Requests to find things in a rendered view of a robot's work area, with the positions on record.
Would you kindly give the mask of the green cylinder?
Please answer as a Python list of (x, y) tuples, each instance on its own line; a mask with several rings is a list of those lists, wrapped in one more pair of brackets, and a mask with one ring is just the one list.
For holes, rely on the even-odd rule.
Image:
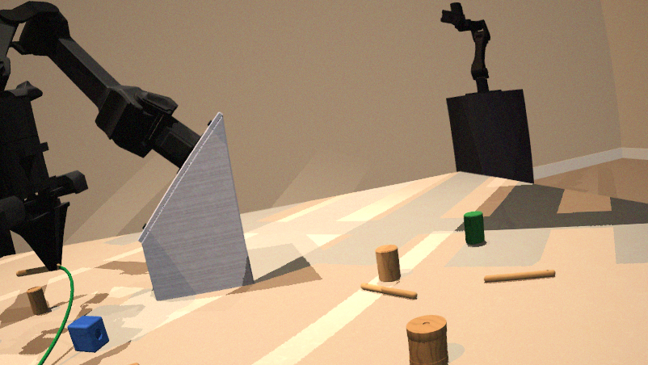
[(465, 241), (476, 245), (485, 241), (484, 221), (482, 212), (467, 212), (463, 215), (465, 224)]

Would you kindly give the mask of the green string with wooden stick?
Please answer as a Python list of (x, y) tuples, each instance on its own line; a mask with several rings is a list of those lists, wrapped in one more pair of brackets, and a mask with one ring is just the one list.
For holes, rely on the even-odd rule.
[[(61, 327), (60, 327), (60, 329), (58, 330), (57, 336), (54, 338), (54, 340), (53, 340), (53, 342), (51, 343), (50, 347), (49, 347), (48, 350), (45, 352), (44, 357), (43, 357), (43, 358), (38, 362), (38, 365), (43, 365), (43, 364), (44, 364), (44, 362), (45, 362), (45, 360), (47, 359), (47, 357), (49, 356), (51, 350), (52, 350), (53, 347), (56, 345), (56, 343), (57, 343), (59, 337), (61, 336), (61, 332), (62, 332), (62, 330), (64, 329), (64, 327), (65, 327), (65, 323), (66, 323), (67, 320), (68, 320), (68, 317), (69, 317), (69, 314), (70, 314), (70, 311), (71, 311), (71, 308), (72, 308), (71, 306), (72, 306), (73, 299), (74, 299), (74, 281), (73, 281), (73, 277), (72, 277), (72, 275), (70, 274), (70, 272), (69, 272), (65, 267), (61, 266), (61, 264), (57, 264), (57, 271), (58, 271), (58, 270), (63, 270), (63, 271), (68, 275), (68, 277), (69, 277), (69, 281), (70, 281), (70, 288), (71, 288), (71, 291), (70, 291), (70, 298), (69, 298), (69, 304), (68, 304), (68, 307), (67, 307), (67, 309), (66, 309), (67, 311), (66, 311), (66, 314), (65, 314), (64, 320), (63, 320), (63, 322), (61, 323)], [(16, 276), (18, 276), (18, 277), (21, 276), (21, 277), (22, 277), (22, 276), (26, 276), (26, 275), (34, 275), (34, 274), (39, 274), (39, 273), (44, 273), (44, 272), (46, 272), (46, 273), (49, 272), (48, 268), (47, 268), (46, 266), (42, 266), (42, 267), (40, 266), (40, 267), (33, 268), (33, 269), (31, 268), (31, 269), (26, 269), (26, 270), (17, 271), (17, 272), (16, 272)]]

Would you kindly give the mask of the blue block with hole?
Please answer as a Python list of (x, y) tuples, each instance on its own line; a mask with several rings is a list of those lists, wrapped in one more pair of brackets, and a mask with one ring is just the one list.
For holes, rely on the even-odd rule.
[(81, 316), (67, 326), (76, 351), (93, 352), (102, 348), (109, 338), (102, 317)]

